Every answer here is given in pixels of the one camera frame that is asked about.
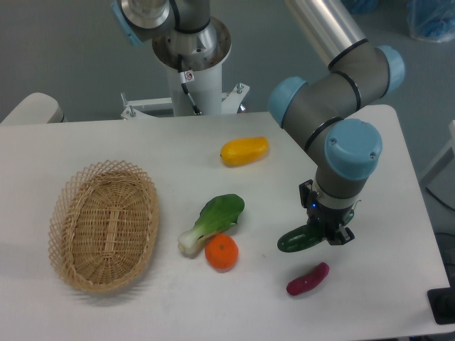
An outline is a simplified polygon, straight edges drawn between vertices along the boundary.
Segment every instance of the plastic vegetable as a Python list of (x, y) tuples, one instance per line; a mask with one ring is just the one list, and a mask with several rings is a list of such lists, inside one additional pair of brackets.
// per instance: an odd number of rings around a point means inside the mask
[(228, 166), (241, 166), (263, 157), (269, 142), (263, 137), (247, 137), (227, 142), (221, 148), (221, 159)]
[(178, 238), (178, 248), (186, 255), (200, 251), (205, 241), (237, 224), (245, 202), (236, 194), (214, 197), (200, 211), (194, 227)]
[(237, 261), (239, 248), (227, 234), (217, 234), (205, 247), (205, 257), (217, 270), (229, 270)]
[(286, 287), (286, 291), (289, 295), (295, 296), (300, 293), (306, 293), (307, 291), (313, 290), (322, 282), (322, 280), (325, 279), (329, 270), (330, 268), (328, 265), (322, 262), (316, 268), (311, 270), (309, 274), (290, 281)]
[(322, 242), (323, 228), (316, 220), (297, 227), (278, 239), (278, 249), (283, 252), (296, 252), (313, 247)]

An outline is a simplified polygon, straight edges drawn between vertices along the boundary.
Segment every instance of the blue plastic bag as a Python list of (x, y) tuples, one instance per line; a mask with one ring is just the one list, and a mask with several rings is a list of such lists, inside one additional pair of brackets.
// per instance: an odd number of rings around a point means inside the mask
[(455, 0), (411, 0), (408, 6), (412, 38), (434, 43), (455, 38)]

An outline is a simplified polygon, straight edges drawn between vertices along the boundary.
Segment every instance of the metal bracket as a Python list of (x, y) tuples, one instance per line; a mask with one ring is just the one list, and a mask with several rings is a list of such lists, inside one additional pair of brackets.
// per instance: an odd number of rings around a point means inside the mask
[[(250, 87), (243, 83), (238, 83), (232, 92), (221, 94), (221, 112), (223, 114), (236, 114), (245, 111), (242, 101), (250, 91)], [(158, 112), (163, 110), (172, 110), (172, 101), (170, 97), (156, 99), (140, 99), (137, 101), (128, 101), (125, 93), (120, 94), (123, 102), (124, 111), (121, 113), (123, 119), (144, 119), (154, 118), (159, 115), (148, 115), (144, 112)]]

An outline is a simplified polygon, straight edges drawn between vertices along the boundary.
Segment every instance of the mounting bolt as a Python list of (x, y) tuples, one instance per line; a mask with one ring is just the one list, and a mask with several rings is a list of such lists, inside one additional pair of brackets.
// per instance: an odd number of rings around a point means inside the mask
[(134, 112), (134, 109), (133, 109), (132, 105), (129, 106), (129, 115), (131, 117), (136, 117), (136, 112)]
[(242, 84), (242, 83), (238, 83), (237, 84), (237, 93), (238, 94), (241, 94), (242, 93), (242, 89), (244, 88), (245, 86)]
[(243, 105), (243, 103), (240, 103), (240, 106), (239, 106), (239, 108), (238, 108), (238, 110), (237, 110), (237, 113), (238, 113), (238, 114), (242, 114), (242, 113), (244, 113), (244, 112), (247, 112), (247, 108), (245, 108), (245, 106)]
[(121, 92), (120, 97), (122, 98), (123, 107), (126, 108), (128, 106), (127, 96), (124, 92)]

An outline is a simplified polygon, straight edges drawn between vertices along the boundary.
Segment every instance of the yellow bell pepper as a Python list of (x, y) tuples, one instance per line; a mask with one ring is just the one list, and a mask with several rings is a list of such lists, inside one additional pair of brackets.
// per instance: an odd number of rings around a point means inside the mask
[(241, 166), (263, 157), (269, 150), (269, 142), (263, 137), (247, 137), (227, 142), (221, 148), (221, 159), (227, 166)]

